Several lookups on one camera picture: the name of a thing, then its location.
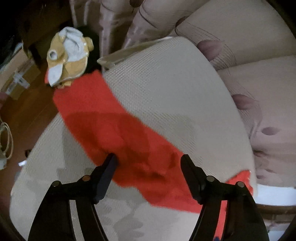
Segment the red knit sweater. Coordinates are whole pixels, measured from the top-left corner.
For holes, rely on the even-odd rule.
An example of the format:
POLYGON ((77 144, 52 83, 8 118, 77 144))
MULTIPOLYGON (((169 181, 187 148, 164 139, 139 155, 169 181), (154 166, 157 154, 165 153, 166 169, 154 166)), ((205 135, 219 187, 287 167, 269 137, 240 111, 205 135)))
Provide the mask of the red knit sweater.
POLYGON ((115 240, 187 240, 201 211, 180 168, 188 154, 207 174, 251 193, 254 160, 242 120, 216 71, 85 74, 53 101, 95 165, 118 168, 106 201, 115 240))

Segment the beige woven table cover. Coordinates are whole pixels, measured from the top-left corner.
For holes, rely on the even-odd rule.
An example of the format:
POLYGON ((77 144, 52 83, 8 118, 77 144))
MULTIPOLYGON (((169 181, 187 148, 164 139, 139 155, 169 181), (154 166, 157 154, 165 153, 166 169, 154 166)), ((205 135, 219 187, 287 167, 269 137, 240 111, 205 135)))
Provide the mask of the beige woven table cover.
POLYGON ((201 206, 180 168, 188 154, 221 182, 257 191, 248 134, 231 93, 188 40, 159 42, 57 89, 58 114, 12 190, 10 218, 28 238, 49 185, 75 182, 103 163, 118 166, 96 211, 109 240, 188 240, 201 206))

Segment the cardboard box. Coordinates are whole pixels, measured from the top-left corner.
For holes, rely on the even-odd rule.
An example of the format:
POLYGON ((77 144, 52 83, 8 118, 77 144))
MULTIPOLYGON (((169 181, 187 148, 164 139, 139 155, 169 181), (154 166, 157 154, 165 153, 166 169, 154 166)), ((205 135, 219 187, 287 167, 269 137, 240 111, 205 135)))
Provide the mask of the cardboard box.
POLYGON ((17 44, 8 63, 1 68, 1 103, 8 97, 17 100, 41 74, 34 60, 17 44))

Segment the yellow white plush toy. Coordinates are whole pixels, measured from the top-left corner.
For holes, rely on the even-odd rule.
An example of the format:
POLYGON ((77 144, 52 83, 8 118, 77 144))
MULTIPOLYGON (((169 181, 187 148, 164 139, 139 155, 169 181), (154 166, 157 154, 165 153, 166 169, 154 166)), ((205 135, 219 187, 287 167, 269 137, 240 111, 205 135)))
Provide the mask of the yellow white plush toy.
POLYGON ((93 41, 73 27, 65 27, 56 33, 47 52, 46 83, 51 87, 72 81, 84 74, 89 53, 94 50, 93 41))

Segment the beige leaf print curtain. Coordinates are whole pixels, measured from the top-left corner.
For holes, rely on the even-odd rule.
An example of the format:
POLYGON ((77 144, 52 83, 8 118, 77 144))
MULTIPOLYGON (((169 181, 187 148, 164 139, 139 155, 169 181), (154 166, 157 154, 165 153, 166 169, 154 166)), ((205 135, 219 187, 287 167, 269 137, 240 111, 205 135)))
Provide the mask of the beige leaf print curtain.
POLYGON ((239 108, 267 186, 295 186, 295 36, 275 1, 70 1, 75 27, 99 52, 168 36, 190 40, 218 71, 239 108))

